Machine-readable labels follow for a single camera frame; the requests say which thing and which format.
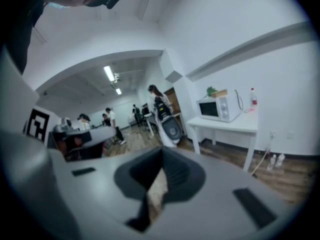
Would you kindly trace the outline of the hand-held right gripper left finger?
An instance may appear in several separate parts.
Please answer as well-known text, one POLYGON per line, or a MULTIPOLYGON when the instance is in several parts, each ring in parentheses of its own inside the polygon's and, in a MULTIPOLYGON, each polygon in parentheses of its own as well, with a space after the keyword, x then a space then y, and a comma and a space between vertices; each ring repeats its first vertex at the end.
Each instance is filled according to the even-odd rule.
POLYGON ((125 197, 140 202, 135 217, 125 224, 139 232, 150 226, 148 191, 163 166, 163 155, 160 147, 144 151, 142 155, 122 164, 114 173, 114 182, 125 197))

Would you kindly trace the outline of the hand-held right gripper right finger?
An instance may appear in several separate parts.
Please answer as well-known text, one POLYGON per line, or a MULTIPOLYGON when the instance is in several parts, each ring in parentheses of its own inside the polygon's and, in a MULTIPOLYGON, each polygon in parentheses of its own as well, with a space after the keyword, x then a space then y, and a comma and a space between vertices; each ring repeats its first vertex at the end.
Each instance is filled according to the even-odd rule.
POLYGON ((187 202, 204 186, 206 173, 203 167, 176 150, 164 147, 162 168, 167 181, 167 193, 162 203, 187 202))

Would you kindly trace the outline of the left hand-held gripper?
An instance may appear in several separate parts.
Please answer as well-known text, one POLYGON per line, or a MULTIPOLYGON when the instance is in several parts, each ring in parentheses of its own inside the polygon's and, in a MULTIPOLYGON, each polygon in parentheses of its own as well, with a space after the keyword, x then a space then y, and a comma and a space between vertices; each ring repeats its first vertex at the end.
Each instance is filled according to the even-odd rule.
POLYGON ((58 150, 66 161, 99 159, 107 155, 108 141, 115 135, 111 126, 84 129, 63 118, 49 133, 47 147, 58 150))

